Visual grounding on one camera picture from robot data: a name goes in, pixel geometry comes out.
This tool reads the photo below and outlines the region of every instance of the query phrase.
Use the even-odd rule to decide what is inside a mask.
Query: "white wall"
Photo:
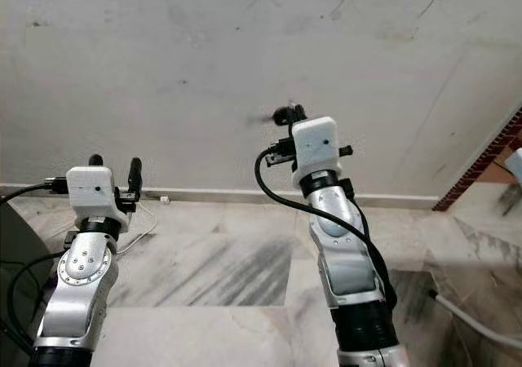
[[[443,195],[522,99],[522,0],[253,1],[0,0],[2,181],[99,152],[120,184],[140,156],[149,187],[256,188],[292,98],[359,192]]]

